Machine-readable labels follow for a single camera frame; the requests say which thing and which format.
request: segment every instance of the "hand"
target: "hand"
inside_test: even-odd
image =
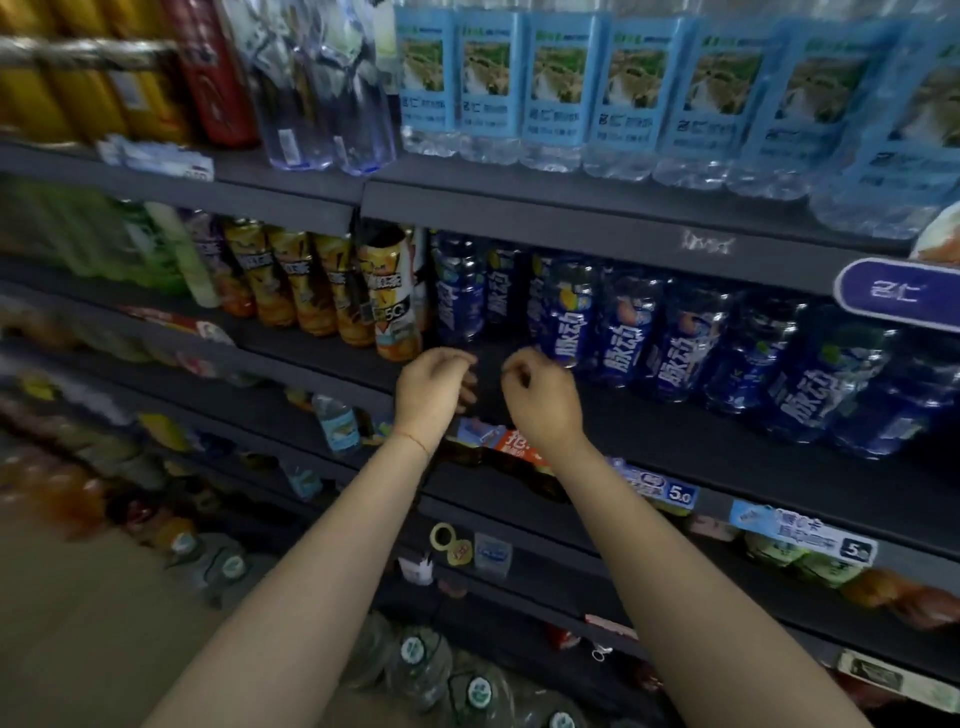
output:
[[[431,453],[440,444],[454,414],[467,411],[477,396],[469,370],[477,357],[459,349],[438,347],[422,353],[400,372],[396,383],[394,431],[412,437]]]
[[[516,428],[537,451],[562,452],[585,440],[573,374],[527,347],[503,363],[503,397]]]

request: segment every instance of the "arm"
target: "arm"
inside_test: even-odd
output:
[[[394,434],[194,658],[144,728],[312,728],[337,687],[472,354],[433,349],[396,388]]]
[[[504,364],[502,383],[517,428],[564,485],[690,728],[870,725],[826,671],[590,444],[570,372],[522,350]]]

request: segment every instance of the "forearm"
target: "forearm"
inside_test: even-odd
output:
[[[551,456],[550,465],[691,728],[869,726],[786,631],[596,448],[584,441]]]
[[[145,728],[312,728],[427,461],[417,443],[390,437],[218,630]]]

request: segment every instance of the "purple shelf sign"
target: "purple shelf sign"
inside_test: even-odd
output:
[[[850,313],[960,333],[960,269],[914,260],[865,257],[833,282]]]

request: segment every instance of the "red can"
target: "red can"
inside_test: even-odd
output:
[[[180,64],[206,135],[225,147],[260,140],[247,90],[220,27],[214,0],[163,0],[180,46]]]

